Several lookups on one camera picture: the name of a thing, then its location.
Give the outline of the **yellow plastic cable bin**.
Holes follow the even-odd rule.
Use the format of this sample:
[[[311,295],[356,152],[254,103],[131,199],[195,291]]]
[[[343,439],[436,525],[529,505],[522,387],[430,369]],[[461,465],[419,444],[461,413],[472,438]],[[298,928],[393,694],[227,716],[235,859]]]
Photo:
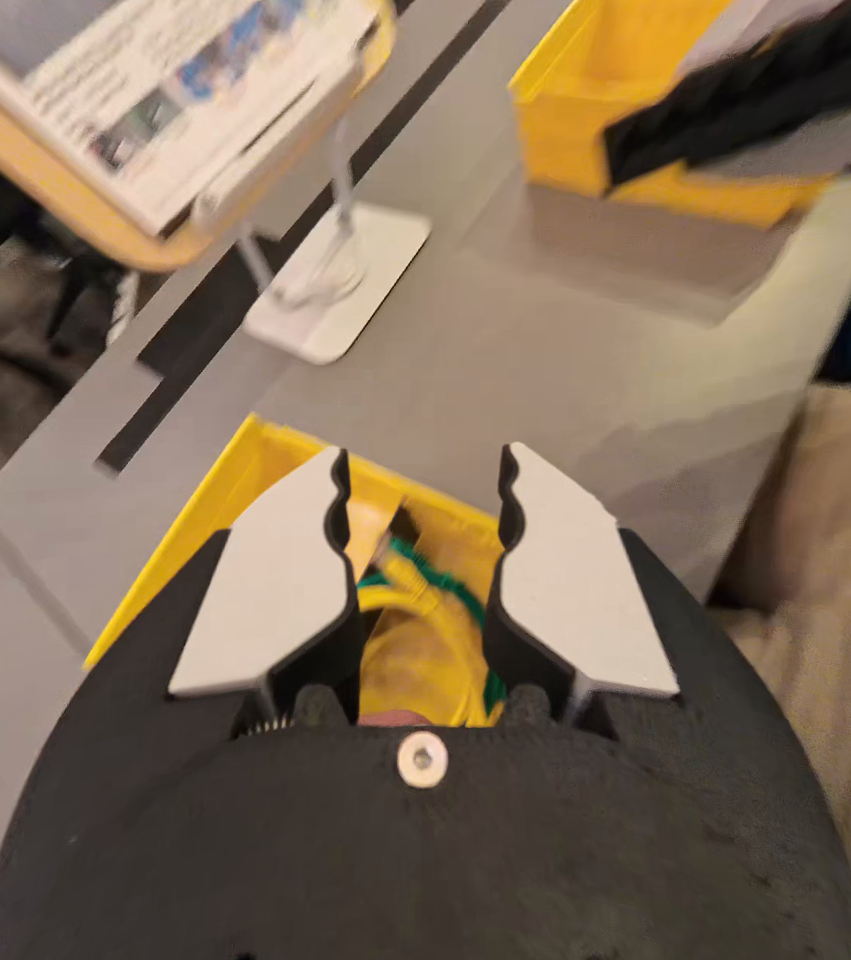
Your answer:
[[[325,448],[250,414],[192,493],[87,654],[92,670],[148,602],[216,532]],[[487,512],[349,458],[350,494],[394,490],[403,504],[357,585],[368,639],[358,680],[363,721],[389,712],[446,727],[491,727],[506,700],[482,652],[484,609],[502,553]]]

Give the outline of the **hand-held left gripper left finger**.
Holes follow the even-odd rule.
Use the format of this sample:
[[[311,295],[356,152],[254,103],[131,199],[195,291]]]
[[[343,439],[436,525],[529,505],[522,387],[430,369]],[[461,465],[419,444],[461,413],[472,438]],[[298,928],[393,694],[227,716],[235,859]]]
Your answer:
[[[350,493],[349,454],[328,447],[233,522],[170,696],[243,694],[278,724],[305,687],[358,687],[364,628],[346,554]]]

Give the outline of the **instruction sheet on stand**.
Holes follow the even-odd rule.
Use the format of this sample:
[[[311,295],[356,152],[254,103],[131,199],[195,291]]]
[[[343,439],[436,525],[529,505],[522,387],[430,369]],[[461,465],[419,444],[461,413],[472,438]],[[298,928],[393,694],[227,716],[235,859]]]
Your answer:
[[[98,253],[145,273],[173,273],[196,263],[211,247],[255,217],[274,190],[374,83],[391,56],[398,15],[394,2],[372,2],[376,32],[363,46],[362,73],[346,91],[335,93],[316,108],[310,124],[297,130],[278,152],[247,174],[211,219],[182,222],[167,237],[144,231],[94,184],[92,173],[80,173],[48,145],[33,126],[0,103],[0,173]]]

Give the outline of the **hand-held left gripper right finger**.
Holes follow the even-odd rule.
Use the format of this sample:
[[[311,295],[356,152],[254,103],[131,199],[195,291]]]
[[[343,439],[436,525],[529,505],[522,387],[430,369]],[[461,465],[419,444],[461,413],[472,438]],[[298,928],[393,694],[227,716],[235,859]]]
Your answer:
[[[614,514],[520,441],[501,449],[498,494],[482,649],[506,693],[678,695]]]

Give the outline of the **printed instruction sheet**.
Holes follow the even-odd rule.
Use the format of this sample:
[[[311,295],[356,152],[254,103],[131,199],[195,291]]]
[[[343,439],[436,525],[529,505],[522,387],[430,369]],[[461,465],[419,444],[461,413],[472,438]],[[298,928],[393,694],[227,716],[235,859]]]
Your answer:
[[[375,2],[0,1],[0,110],[161,236],[382,22]]]

